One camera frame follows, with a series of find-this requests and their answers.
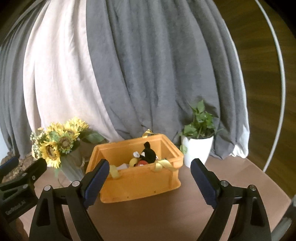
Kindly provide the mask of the black penguin plush keychain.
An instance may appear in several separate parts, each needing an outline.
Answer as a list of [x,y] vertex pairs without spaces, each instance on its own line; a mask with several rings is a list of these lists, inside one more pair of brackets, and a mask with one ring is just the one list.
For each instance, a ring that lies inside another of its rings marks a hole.
[[133,153],[133,158],[129,162],[130,167],[143,166],[154,163],[158,160],[158,156],[155,151],[151,148],[149,142],[144,143],[144,149],[141,153],[138,151]]

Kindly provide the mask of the sunflower bouquet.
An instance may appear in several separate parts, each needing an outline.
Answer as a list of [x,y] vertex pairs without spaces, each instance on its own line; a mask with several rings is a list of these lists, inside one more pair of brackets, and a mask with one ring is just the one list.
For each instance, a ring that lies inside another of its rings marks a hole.
[[72,118],[65,123],[53,122],[31,133],[32,156],[35,160],[45,159],[47,166],[56,171],[61,170],[61,157],[66,156],[82,143],[104,144],[107,139],[92,130],[86,121]]

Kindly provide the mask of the grey ribbed vase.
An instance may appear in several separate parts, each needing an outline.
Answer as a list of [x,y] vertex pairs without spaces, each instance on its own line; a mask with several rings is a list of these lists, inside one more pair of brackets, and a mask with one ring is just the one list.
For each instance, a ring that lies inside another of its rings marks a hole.
[[85,175],[84,162],[80,147],[61,157],[61,170],[71,182],[81,181]]

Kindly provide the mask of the white plant pot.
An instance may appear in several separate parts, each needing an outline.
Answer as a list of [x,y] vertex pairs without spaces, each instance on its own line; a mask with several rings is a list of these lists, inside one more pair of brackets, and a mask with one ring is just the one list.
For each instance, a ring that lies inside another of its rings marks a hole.
[[190,168],[191,162],[196,158],[198,158],[202,164],[205,164],[210,155],[213,138],[212,136],[210,138],[194,139],[182,136],[181,148],[184,154],[184,165]]

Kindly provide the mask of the green leafy plant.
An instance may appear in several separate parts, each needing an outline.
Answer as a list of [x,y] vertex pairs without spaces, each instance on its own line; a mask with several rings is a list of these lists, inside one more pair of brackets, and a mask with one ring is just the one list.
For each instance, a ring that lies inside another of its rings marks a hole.
[[193,112],[193,120],[183,127],[179,132],[179,136],[195,140],[203,140],[217,135],[224,128],[217,128],[214,125],[214,116],[208,113],[205,108],[204,100],[201,99],[194,105],[190,105]]

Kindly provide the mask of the orange plastic crate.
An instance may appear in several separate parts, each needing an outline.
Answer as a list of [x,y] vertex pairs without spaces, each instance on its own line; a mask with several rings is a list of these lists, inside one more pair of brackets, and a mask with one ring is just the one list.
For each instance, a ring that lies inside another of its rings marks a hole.
[[119,170],[120,177],[113,179],[109,173],[100,191],[100,200],[103,203],[114,203],[145,198],[181,186],[179,169],[183,165],[183,153],[163,135],[157,134],[147,138],[134,138],[117,143],[96,145],[93,149],[87,171],[92,171],[98,162],[106,159],[110,165],[116,167],[129,163],[134,152],[142,151],[144,143],[149,142],[158,156],[158,160],[166,159],[177,171],[171,172],[165,168],[156,172],[155,163],[138,167],[129,167]]

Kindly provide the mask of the white sheer curtain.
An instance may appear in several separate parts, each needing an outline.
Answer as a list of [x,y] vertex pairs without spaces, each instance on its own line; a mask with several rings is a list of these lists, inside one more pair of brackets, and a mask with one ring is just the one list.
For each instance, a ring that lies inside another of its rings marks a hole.
[[46,1],[30,33],[23,94],[31,130],[80,118],[110,142],[115,131],[91,64],[86,1]]

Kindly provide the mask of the yellow ribbon back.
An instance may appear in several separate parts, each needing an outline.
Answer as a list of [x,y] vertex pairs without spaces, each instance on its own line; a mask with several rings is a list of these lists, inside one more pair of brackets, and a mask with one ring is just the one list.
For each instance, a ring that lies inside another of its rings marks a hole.
[[156,133],[154,133],[152,130],[148,129],[142,134],[142,138],[147,138],[149,136],[154,136]]

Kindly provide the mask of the grey curtain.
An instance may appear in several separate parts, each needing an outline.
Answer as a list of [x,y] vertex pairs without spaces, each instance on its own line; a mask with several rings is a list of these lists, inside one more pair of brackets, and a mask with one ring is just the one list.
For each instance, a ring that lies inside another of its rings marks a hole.
[[[31,149],[23,62],[33,25],[46,1],[23,1],[1,34],[1,133],[7,148]],[[237,51],[213,1],[86,1],[91,64],[104,106],[121,140],[146,130],[180,143],[204,100],[215,117],[211,155],[248,155],[246,90]]]

